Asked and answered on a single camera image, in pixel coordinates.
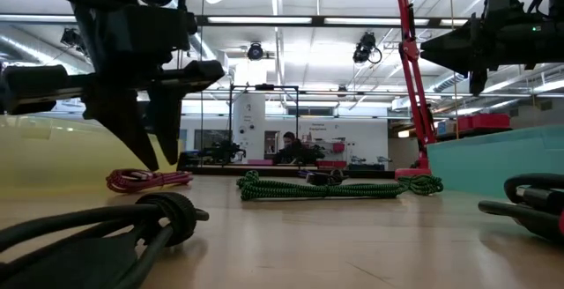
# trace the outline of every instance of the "red cable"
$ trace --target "red cable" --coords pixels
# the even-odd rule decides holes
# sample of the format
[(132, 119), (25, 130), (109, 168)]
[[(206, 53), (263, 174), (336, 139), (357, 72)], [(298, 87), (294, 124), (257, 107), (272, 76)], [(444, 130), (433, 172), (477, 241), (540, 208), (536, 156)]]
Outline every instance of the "red cable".
[(562, 211), (562, 215), (560, 215), (560, 232), (564, 235), (564, 211)]
[(135, 193), (144, 189), (164, 187), (168, 184), (188, 185), (192, 179), (192, 173), (185, 171), (161, 174), (138, 169), (117, 169), (106, 178), (106, 183), (108, 188), (114, 192)]

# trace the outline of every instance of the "person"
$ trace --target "person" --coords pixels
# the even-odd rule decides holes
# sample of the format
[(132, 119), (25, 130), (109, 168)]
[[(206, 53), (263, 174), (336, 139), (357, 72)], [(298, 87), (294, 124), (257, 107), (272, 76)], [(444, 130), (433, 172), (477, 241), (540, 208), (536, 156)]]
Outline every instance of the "person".
[(282, 140), (284, 141), (284, 148), (291, 147), (292, 145), (301, 146), (301, 141), (296, 139), (296, 136), (291, 131), (287, 131)]
[(295, 163), (302, 147), (301, 141), (291, 131), (285, 133), (282, 140), (284, 141), (284, 148), (280, 149), (274, 156), (274, 164)]

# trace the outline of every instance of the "wooden table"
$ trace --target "wooden table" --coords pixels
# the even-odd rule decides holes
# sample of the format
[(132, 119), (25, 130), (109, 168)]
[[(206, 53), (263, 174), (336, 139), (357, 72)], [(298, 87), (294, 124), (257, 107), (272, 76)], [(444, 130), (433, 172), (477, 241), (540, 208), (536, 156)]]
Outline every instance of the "wooden table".
[[(564, 284), (564, 251), (511, 219), (479, 212), (478, 196), (446, 191), (391, 200), (243, 203), (235, 179), (200, 176), (191, 189), (172, 188), (211, 218), (198, 223), (190, 240), (163, 253), (143, 288), (549, 289)], [(116, 196), (102, 182), (78, 185), (88, 188), (31, 195), (0, 189), (0, 227), (139, 197)], [(70, 232), (29, 241), (2, 258)]]

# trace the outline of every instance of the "yellow panel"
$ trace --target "yellow panel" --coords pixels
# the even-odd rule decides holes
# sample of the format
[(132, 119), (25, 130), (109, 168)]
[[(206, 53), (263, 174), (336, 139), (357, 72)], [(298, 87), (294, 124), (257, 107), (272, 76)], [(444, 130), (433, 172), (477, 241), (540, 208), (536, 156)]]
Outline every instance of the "yellow panel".
[[(175, 170), (150, 135), (160, 171)], [(108, 193), (106, 176), (117, 168), (144, 169), (125, 144), (104, 127), (36, 116), (0, 116), (0, 197)]]

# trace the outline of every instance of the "green braided cable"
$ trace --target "green braided cable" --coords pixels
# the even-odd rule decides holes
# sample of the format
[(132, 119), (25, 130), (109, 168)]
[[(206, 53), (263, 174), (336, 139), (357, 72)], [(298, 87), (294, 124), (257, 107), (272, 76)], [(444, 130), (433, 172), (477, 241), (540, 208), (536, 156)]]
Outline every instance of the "green braided cable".
[(442, 191), (441, 179), (430, 175), (400, 178), (398, 183), (313, 186), (260, 180), (257, 171), (248, 171), (244, 177), (237, 180), (237, 186), (241, 188), (241, 200), (243, 201), (259, 198), (329, 196), (393, 198), (408, 189), (415, 194), (425, 196)]
[(428, 174), (399, 177), (397, 181), (406, 184), (413, 193), (420, 196), (442, 192), (444, 188), (441, 178)]

